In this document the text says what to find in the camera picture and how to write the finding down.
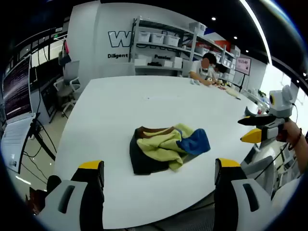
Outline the person's right hand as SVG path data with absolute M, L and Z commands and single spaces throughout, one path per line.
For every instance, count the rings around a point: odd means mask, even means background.
M 295 122 L 289 120 L 283 124 L 283 129 L 278 133 L 276 140 L 288 143 L 288 150 L 291 150 L 296 147 L 301 137 L 302 129 Z

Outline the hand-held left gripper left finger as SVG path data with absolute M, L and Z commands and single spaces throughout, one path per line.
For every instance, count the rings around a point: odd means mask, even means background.
M 38 220 L 48 231 L 102 231 L 104 161 L 81 164 L 70 180 L 51 175 Z

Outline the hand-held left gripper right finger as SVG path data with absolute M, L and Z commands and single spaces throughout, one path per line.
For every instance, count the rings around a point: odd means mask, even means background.
M 215 161 L 215 231 L 263 231 L 273 220 L 270 195 L 234 160 Z

